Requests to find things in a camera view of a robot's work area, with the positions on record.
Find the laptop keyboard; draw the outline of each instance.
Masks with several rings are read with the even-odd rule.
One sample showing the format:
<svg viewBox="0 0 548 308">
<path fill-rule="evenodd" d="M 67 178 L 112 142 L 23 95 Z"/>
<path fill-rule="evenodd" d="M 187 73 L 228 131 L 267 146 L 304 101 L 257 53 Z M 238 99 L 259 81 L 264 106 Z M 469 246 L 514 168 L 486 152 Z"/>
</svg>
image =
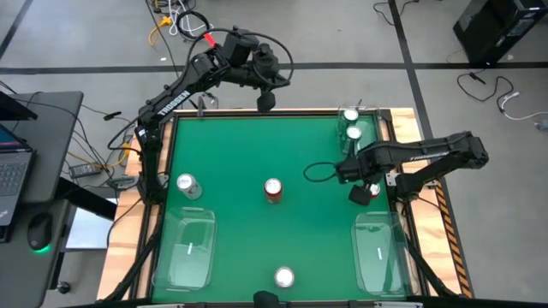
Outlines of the laptop keyboard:
<svg viewBox="0 0 548 308">
<path fill-rule="evenodd" d="M 26 163 L 0 163 L 0 196 L 19 192 L 26 167 Z"/>
</svg>

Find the wooden board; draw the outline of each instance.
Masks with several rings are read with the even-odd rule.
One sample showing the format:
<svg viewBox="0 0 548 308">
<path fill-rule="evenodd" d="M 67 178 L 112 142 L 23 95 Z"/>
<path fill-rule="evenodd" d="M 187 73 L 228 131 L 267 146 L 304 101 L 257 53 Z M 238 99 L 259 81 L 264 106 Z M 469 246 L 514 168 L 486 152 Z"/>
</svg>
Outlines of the wooden board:
<svg viewBox="0 0 548 308">
<path fill-rule="evenodd" d="M 391 112 L 397 141 L 412 142 L 421 139 L 413 109 L 391 109 Z M 170 136 L 171 125 L 168 123 L 164 131 L 164 148 L 162 149 L 161 154 L 160 171 L 164 171 L 165 169 Z M 132 146 L 136 149 L 139 148 L 135 139 Z M 406 172 L 414 172 L 424 165 L 425 163 L 422 162 L 408 163 L 404 168 Z M 137 175 L 139 171 L 139 158 L 136 153 L 131 152 L 128 158 L 126 174 Z M 420 196 L 434 204 L 438 203 L 436 194 L 433 190 L 423 190 Z M 116 217 L 123 215 L 138 198 L 139 194 L 136 189 L 121 193 Z M 412 206 L 422 255 L 445 285 L 454 292 L 460 293 L 461 288 L 457 279 L 455 265 L 453 264 L 453 259 L 451 257 L 449 242 L 445 235 L 444 221 L 440 215 L 439 209 L 420 200 L 414 201 Z M 154 228 L 157 212 L 157 209 L 153 209 L 152 215 L 149 218 L 149 236 Z M 143 213 L 143 204 L 137 204 L 112 230 L 110 246 L 104 261 L 103 275 L 99 285 L 98 299 L 103 299 L 114 290 L 133 263 Z M 149 257 L 143 265 L 137 293 L 138 298 L 144 298 L 146 296 L 146 288 L 149 283 L 149 271 L 151 268 L 150 262 Z"/>
</svg>

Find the gray floor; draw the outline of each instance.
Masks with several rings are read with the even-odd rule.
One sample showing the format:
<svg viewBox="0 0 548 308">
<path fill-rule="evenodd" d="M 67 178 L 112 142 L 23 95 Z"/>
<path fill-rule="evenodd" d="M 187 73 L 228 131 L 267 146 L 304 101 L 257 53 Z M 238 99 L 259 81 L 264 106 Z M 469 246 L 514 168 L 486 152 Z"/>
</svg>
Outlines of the gray floor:
<svg viewBox="0 0 548 308">
<path fill-rule="evenodd" d="M 215 27 L 237 24 L 270 34 L 289 47 L 296 62 L 402 62 L 396 31 L 372 11 L 372 0 L 198 1 L 197 10 Z M 401 6 L 403 0 L 397 1 Z M 22 3 L 0 0 L 0 39 Z M 445 62 L 454 51 L 450 62 L 466 61 L 451 29 L 467 3 L 423 0 L 407 6 L 402 24 L 414 62 Z M 170 65 L 169 59 L 161 60 L 168 56 L 164 45 L 151 48 L 146 41 L 152 27 L 143 1 L 33 0 L 0 59 L 0 68 Z M 188 44 L 166 36 L 177 64 L 182 64 Z M 544 19 L 504 61 L 548 61 L 547 37 Z M 277 54 L 281 62 L 287 62 L 282 52 Z M 548 254 L 544 223 L 548 192 L 543 178 L 548 133 L 536 130 L 533 120 L 508 120 L 494 100 L 482 104 L 467 97 L 456 85 L 458 74 L 465 72 L 419 70 L 417 75 L 434 135 L 471 130 L 482 138 L 491 157 L 482 170 L 457 171 L 447 178 L 475 294 L 548 302 L 544 288 L 548 267 L 542 262 Z M 548 110 L 548 69 L 490 70 L 481 75 L 487 86 L 469 80 L 463 85 L 477 96 L 486 96 L 498 75 L 512 80 L 521 93 L 509 103 L 512 115 Z M 174 78 L 173 73 L 0 75 L 18 92 L 83 91 L 84 104 L 105 112 L 120 110 L 127 118 L 133 118 L 147 98 L 156 96 Z M 502 84 L 499 92 L 506 86 Z M 258 96 L 232 85 L 221 85 L 213 92 L 224 108 L 253 107 Z M 336 107 L 362 98 L 370 106 L 415 108 L 403 69 L 297 70 L 292 86 L 276 93 L 278 107 Z M 90 141 L 106 156 L 106 143 L 123 123 L 104 122 L 101 117 L 89 110 L 80 112 Z M 83 155 L 76 144 L 70 150 Z M 77 163 L 72 157 L 68 162 Z M 97 185 L 103 180 L 98 176 L 82 182 Z M 68 259 L 62 276 L 74 277 L 71 280 L 78 287 L 68 296 L 48 294 L 45 306 L 91 302 L 102 258 L 85 252 Z M 79 266 L 85 273 L 74 275 Z"/>
</svg>

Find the laptop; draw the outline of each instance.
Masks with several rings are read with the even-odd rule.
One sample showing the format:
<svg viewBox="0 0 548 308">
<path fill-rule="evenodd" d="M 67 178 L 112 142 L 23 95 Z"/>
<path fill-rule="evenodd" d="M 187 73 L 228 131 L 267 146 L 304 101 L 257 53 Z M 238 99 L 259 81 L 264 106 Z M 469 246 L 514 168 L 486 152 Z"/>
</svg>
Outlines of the laptop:
<svg viewBox="0 0 548 308">
<path fill-rule="evenodd" d="M 11 223 L 34 150 L 0 124 L 0 228 Z"/>
</svg>

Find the computer tower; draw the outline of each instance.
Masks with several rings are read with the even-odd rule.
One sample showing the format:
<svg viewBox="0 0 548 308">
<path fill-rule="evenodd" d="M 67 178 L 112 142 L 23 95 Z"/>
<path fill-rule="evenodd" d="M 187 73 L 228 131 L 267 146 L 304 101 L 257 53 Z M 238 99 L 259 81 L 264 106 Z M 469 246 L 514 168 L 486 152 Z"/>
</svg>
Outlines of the computer tower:
<svg viewBox="0 0 548 308">
<path fill-rule="evenodd" d="M 488 66 L 498 62 L 547 12 L 548 0 L 472 0 L 453 31 L 468 60 Z"/>
</svg>

